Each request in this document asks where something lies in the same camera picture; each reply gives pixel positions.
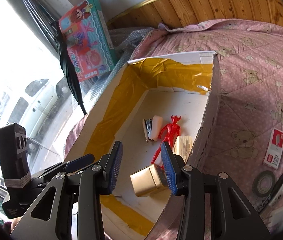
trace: white cardboard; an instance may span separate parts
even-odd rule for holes
[[[210,149],[212,130],[216,123],[220,102],[220,70],[218,59],[214,55],[214,51],[195,51],[158,56],[158,58],[170,58],[185,65],[213,62],[211,91],[206,95],[162,87],[146,91],[115,134],[115,140],[120,140],[123,143],[123,159],[113,194],[120,196],[117,197],[117,200],[128,205],[145,218],[152,222],[157,221],[154,228],[160,226],[162,222],[165,222],[166,225],[173,222],[176,210],[178,213],[181,209],[182,199],[170,197],[169,190],[149,197],[136,197],[134,194],[130,174],[150,164],[161,142],[158,140],[147,144],[141,121],[159,115],[163,117],[163,125],[165,125],[171,122],[171,115],[181,115],[182,119],[178,122],[181,127],[181,135],[190,135],[192,138],[196,138],[187,163],[201,168]],[[88,138],[98,122],[102,120],[108,102],[126,66],[127,63],[111,81],[87,116],[84,125],[85,131],[81,133],[81,135],[84,134],[83,140],[86,144],[77,139],[65,161],[82,156],[89,141]],[[114,240],[141,238],[140,235],[136,235],[136,232],[132,232],[132,229],[110,209],[103,207],[102,210],[104,229]]]

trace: metal screw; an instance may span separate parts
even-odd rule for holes
[[[63,172],[56,174],[56,179],[63,179],[65,177],[65,174]]]
[[[190,165],[184,166],[184,171],[192,171],[192,170],[193,170],[192,166],[190,166]]]
[[[219,177],[222,178],[222,179],[227,179],[228,178],[228,174],[225,173],[225,172],[221,172],[221,173],[219,173]]]
[[[91,169],[92,169],[93,171],[100,171],[101,166],[100,166],[100,165],[94,165]]]

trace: toy box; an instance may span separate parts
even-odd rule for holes
[[[72,8],[59,26],[80,82],[115,67],[114,46],[98,0],[85,0]]]

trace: bubble wrap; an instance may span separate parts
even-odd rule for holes
[[[83,102],[87,113],[89,113],[91,108],[95,105],[102,92],[113,80],[118,71],[130,59],[131,54],[134,52],[141,40],[152,29],[153,28],[131,27],[109,31],[111,40],[115,47],[116,56],[119,58],[119,61],[111,72],[104,73],[80,82],[80,88],[83,94]],[[78,103],[73,96],[72,99],[74,110]]]

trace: cartoon girl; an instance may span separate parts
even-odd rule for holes
[[[80,22],[83,19],[87,19],[90,13],[90,6],[87,1],[84,1],[81,5],[77,6],[70,15],[70,20],[72,23]]]

